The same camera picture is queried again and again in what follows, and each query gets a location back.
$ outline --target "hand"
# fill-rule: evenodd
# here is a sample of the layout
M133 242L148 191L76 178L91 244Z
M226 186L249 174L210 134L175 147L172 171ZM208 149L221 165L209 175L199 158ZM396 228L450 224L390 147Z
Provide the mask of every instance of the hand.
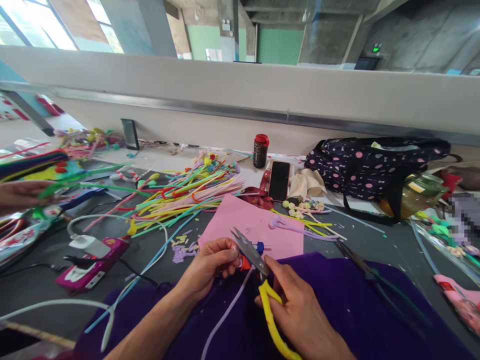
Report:
M302 358L355 359L347 343L330 325L312 287L290 265L280 265L267 255L265 262L275 274L273 289L283 301L282 306L269 297L273 318ZM262 306L260 296L255 303Z
M53 196L38 199L39 194L52 184L52 181L13 181L0 184L0 216L55 203L58 200Z
M175 286L182 294L199 302L209 293L217 274L226 279L240 266L237 243L228 237L207 242Z

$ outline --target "purple cloth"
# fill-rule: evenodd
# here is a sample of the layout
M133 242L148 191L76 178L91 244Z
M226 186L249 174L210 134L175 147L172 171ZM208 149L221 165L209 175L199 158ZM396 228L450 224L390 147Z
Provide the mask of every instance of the purple cloth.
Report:
M327 259L313 252L280 261L290 264L315 291L326 317L344 338L358 360L362 359L474 359L473 355L429 305L412 281L395 267L368 261L380 275L393 283L429 319L432 328L418 320L395 292L385 290L393 302L424 333L417 338L399 322L360 270L348 259ZM190 318L171 344L164 359L200 359L207 338L240 288L245 273L237 272L227 280L215 281L212 290L194 309ZM252 276L232 311L208 348L207 359L283 359L270 337L263 310L254 304L258 282ZM172 288L162 284L137 287L120 302L105 353L100 354L106 317L89 334L77 341L74 359L102 359ZM108 296L112 304L119 291ZM91 324L103 310L99 310Z

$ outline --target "purple pipe cleaner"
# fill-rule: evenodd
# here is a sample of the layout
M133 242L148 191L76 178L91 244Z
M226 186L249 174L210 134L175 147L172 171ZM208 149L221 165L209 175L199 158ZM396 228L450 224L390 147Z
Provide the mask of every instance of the purple pipe cleaner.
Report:
M343 241L343 240L339 239L339 237L336 236L336 235L321 236L321 235L318 235L316 233L313 233L313 232L310 232L310 231L307 231L307 230L299 230L295 227L289 226L282 221L282 218L280 217L280 215L275 215L275 217L272 220L270 220L270 222L268 223L268 227L272 230L275 229L275 228L292 230L294 232L297 232L297 233L300 233L300 234L303 234L303 235L307 235L308 237L311 237L312 239L318 239L318 240L330 241L330 242L337 242L339 240Z

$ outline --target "dark blue bag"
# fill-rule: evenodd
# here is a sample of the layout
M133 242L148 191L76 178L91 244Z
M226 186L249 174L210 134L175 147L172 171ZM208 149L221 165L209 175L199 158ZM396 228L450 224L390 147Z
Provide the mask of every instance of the dark blue bag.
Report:
M373 142L382 149L372 147ZM398 222L407 176L425 171L428 162L449 154L450 143L437 138L347 137L320 141L307 155L305 167L318 170L327 189L343 194L350 211L347 196L371 202L387 197Z

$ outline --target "yellow scissors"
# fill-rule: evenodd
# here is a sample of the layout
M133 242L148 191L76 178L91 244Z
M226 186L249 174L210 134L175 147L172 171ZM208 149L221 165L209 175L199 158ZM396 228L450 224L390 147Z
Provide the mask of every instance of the yellow scissors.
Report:
M285 341L282 340L279 331L277 330L277 326L275 325L274 315L272 314L272 309L270 308L269 296L278 301L281 305L283 305L283 303L280 296L275 292L275 290L272 289L272 287L269 285L269 282L267 281L267 276L270 273L270 268L260 257L257 249L254 248L252 243L245 237L245 235L243 235L236 227L233 227L233 229L235 230L235 232L230 232L235 238L238 247L246 256L248 261L250 261L250 263L254 265L260 272L261 285L258 287L258 290L260 291L260 298L263 305L263 311L265 312L266 324L268 325L268 331L270 331L273 343L285 359L302 360L300 355L297 354L295 351L290 350Z

